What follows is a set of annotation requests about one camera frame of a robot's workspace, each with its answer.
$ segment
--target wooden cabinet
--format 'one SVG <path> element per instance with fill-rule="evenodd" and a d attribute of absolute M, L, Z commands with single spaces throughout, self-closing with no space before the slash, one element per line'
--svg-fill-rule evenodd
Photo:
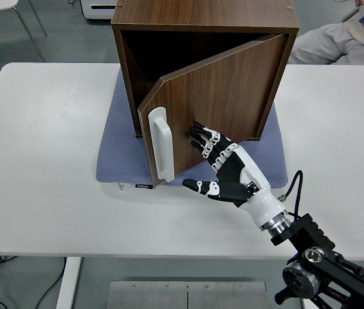
<path fill-rule="evenodd" d="M 166 108 L 175 174 L 203 160 L 190 147 L 195 120 L 258 140 L 299 25 L 291 0 L 121 0 L 112 28 L 156 185 L 148 114 Z"/>

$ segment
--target white door handle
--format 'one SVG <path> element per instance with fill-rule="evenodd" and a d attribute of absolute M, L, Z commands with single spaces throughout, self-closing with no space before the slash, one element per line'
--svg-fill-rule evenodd
<path fill-rule="evenodd" d="M 171 182 L 175 179 L 174 146 L 172 131 L 167 124 L 167 111 L 163 107 L 155 108 L 148 119 L 158 178 Z"/>

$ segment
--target white appliance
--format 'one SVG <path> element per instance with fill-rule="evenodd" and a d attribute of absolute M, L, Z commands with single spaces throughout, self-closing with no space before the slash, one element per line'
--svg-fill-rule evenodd
<path fill-rule="evenodd" d="M 80 0 L 86 19 L 112 19 L 118 0 Z"/>

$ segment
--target white table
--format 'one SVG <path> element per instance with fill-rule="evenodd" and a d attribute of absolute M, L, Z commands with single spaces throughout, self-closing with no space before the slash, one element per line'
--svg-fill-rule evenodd
<path fill-rule="evenodd" d="M 1 71 L 0 254 L 292 256 L 289 242 L 274 247 L 234 205 L 182 187 L 97 182 L 118 70 L 24 63 Z M 289 177 L 305 175 L 301 213 L 348 259 L 364 259 L 363 76 L 364 67 L 288 66 L 275 99 Z"/>

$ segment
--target gray floor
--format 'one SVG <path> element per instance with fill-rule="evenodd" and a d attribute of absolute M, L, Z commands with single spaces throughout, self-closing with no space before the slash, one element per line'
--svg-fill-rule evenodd
<path fill-rule="evenodd" d="M 74 5 L 67 0 L 33 2 L 48 32 L 47 37 L 41 32 L 27 0 L 20 0 L 18 8 L 47 62 L 118 62 L 109 21 L 87 21 L 82 16 L 79 1 Z M 300 33 L 304 33 L 339 21 L 353 9 L 354 1 L 294 0 L 294 5 L 300 19 Z M 0 70 L 10 62 L 40 61 L 16 13 L 0 12 Z M 74 308 L 106 308 L 111 280 L 222 278 L 265 281 L 270 308 L 300 308 L 295 299 L 284 306 L 277 306 L 273 301 L 275 292 L 284 287 L 281 271 L 285 264 L 285 261 L 87 257 L 82 260 Z M 9 308 L 35 308 L 62 266 L 62 257 L 19 257 L 0 265 L 0 300 Z M 39 308 L 55 308 L 58 292 L 59 285 Z"/>

